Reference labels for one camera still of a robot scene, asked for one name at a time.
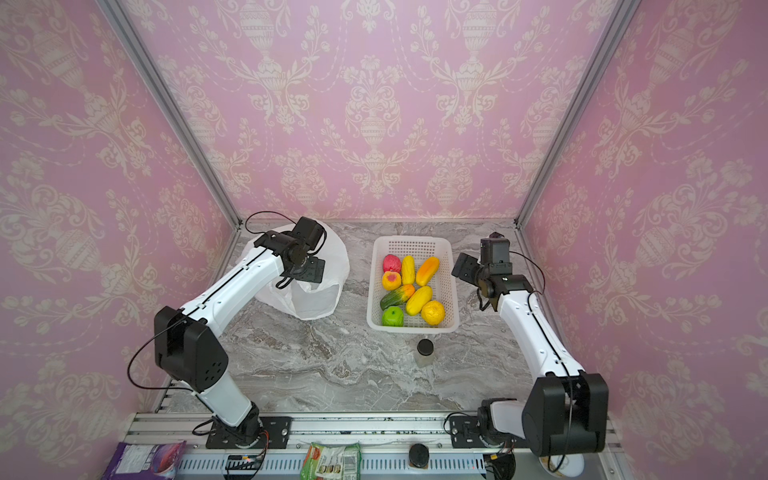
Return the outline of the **orange mango fruit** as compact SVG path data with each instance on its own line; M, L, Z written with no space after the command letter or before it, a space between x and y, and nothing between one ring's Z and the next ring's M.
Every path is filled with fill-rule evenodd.
M440 259L437 257L427 258L419 267L415 275L415 283L419 287L426 286L436 275L440 268Z

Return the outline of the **white perforated plastic basket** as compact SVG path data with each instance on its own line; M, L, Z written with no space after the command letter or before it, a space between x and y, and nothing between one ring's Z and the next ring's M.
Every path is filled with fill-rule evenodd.
M389 333L451 333L460 325L452 247L425 236L384 236L373 247L367 323Z

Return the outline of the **yellow orange round fruit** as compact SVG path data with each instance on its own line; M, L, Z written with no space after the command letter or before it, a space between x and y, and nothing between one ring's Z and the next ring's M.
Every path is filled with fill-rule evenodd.
M429 326L438 326L445 319L445 307L437 300L427 302L420 311L420 316Z

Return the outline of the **yellow banana fruit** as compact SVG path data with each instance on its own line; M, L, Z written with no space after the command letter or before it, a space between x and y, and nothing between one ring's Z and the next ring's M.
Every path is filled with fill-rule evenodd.
M423 286L417 289L408 299L405 310L408 316L417 316L423 307L432 300L433 293L430 286Z

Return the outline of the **green orange papaya fruit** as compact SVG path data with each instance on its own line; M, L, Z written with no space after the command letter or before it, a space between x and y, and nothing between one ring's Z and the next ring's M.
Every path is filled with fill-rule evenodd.
M386 311L391 307L399 307L405 305L409 299L414 295L416 288L409 285L402 285L395 290L389 291L381 300L380 308L382 311Z

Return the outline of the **pink red fruit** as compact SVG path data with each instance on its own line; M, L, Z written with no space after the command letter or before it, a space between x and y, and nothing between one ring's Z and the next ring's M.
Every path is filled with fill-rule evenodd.
M402 269L402 261L398 256L388 254L382 260L382 269L384 272L400 273Z

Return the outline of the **yellow red peach fruit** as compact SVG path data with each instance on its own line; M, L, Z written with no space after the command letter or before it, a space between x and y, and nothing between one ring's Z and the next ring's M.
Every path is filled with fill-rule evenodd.
M386 291L394 291L402 286L402 278L399 272L385 271L381 278L382 287Z

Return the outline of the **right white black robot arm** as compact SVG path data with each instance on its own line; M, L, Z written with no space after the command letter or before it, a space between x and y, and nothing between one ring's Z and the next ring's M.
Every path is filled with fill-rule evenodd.
M521 439L552 461L597 453L607 440L609 388L588 373L562 344L541 311L537 292L510 262L462 253L452 275L476 288L480 307L492 307L512 331L533 385L524 402L487 399L477 411L480 437L489 445Z

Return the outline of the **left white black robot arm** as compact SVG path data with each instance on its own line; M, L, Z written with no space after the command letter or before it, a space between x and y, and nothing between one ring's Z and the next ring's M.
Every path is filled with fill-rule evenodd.
M212 413L212 423L241 448L266 439L259 409L236 385L220 343L231 321L264 287L277 280L320 283L327 239L324 226L302 217L290 230L268 230L211 287L179 308L163 307L154 318L154 359L189 388Z

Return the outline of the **tin can pull tab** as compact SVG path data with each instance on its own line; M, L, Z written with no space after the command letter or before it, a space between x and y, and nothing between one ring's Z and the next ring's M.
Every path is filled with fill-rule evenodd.
M555 479L575 479L582 475L585 469L583 454L540 457L539 463L544 471Z

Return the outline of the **purple snack packet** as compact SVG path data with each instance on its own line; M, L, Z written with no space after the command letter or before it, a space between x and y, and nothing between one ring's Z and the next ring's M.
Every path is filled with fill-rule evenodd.
M185 442L128 444L120 442L102 478L175 479L186 449Z

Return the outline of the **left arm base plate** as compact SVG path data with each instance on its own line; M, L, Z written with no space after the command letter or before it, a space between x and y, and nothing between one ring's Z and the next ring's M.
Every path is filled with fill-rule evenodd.
M283 450L287 448L292 421L289 416L260 416L232 427L213 417L205 446L213 450Z

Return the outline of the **right aluminium corner post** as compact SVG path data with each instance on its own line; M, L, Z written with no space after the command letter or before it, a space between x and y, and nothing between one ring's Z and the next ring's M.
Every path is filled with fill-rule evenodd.
M606 28L586 64L582 78L555 131L552 143L537 173L533 176L519 215L515 219L518 230L522 231L531 221L536 205L554 173L561 155L589 106L600 80L640 4L639 0L621 0L616 3L608 18Z

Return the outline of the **aluminium corner post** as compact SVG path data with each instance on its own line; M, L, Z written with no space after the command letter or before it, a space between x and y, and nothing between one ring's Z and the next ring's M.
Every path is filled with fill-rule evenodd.
M616 3L608 18L606 28L586 64L582 78L555 131L552 143L537 173L533 176L519 215L515 219L518 230L522 231L531 221L536 205L554 173L561 155L589 106L600 80L640 4L639 0L621 0Z
M205 154L202 143L197 139L191 124L186 120L179 103L164 80L159 65L140 38L129 18L128 11L119 1L98 0L97 5L219 208L230 225L238 230L241 226L241 218L233 201L225 191L223 183Z

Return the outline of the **left aluminium corner post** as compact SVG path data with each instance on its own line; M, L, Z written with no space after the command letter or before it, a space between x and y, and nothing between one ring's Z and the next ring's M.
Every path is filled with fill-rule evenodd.
M241 218L233 201L225 191L223 183L205 154L202 143L197 139L191 124L186 120L179 103L164 80L159 65L140 38L129 18L128 11L119 1L98 0L97 5L219 208L230 225L238 230L241 226Z

